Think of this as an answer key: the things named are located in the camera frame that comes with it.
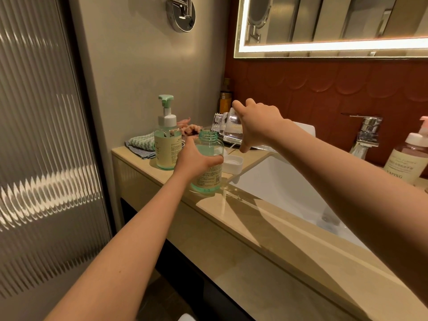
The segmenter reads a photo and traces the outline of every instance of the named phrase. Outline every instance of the floor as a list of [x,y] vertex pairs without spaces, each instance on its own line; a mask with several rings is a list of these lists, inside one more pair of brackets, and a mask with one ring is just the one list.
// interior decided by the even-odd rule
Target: floor
[[192,309],[162,276],[147,287],[137,321],[177,321],[183,314],[194,316]]

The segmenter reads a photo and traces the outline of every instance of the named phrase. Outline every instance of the sink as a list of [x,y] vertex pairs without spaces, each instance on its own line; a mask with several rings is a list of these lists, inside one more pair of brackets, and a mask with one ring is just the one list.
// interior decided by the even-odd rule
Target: sink
[[337,236],[367,248],[288,161],[274,153],[230,183]]

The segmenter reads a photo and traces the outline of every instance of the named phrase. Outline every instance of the folded towel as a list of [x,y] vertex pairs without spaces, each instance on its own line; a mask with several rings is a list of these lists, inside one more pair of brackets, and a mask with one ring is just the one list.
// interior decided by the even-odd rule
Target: folded towel
[[156,157],[155,151],[145,151],[135,146],[132,146],[129,141],[125,142],[125,146],[136,156],[139,156],[142,159],[153,159]]
[[154,151],[153,133],[143,135],[143,136],[133,137],[128,142],[131,146],[134,146],[135,148],[139,148],[146,151]]

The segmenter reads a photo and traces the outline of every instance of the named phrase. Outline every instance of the red tile wall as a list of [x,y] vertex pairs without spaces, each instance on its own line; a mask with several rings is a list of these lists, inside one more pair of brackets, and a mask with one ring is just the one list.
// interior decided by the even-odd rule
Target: red tile wall
[[225,76],[235,99],[275,105],[284,118],[314,125],[317,137],[349,151],[361,118],[380,115],[378,148],[367,161],[383,166],[392,149],[428,115],[428,61],[234,59],[238,1],[231,0]]

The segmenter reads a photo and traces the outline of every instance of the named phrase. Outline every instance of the person's left hand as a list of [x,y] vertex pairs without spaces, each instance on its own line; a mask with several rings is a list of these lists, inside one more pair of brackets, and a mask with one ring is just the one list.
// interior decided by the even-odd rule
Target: person's left hand
[[194,139],[197,136],[190,136],[186,139],[186,145],[179,152],[177,163],[174,167],[174,175],[179,175],[186,183],[199,177],[210,167],[223,163],[223,156],[205,156],[200,154],[196,148]]

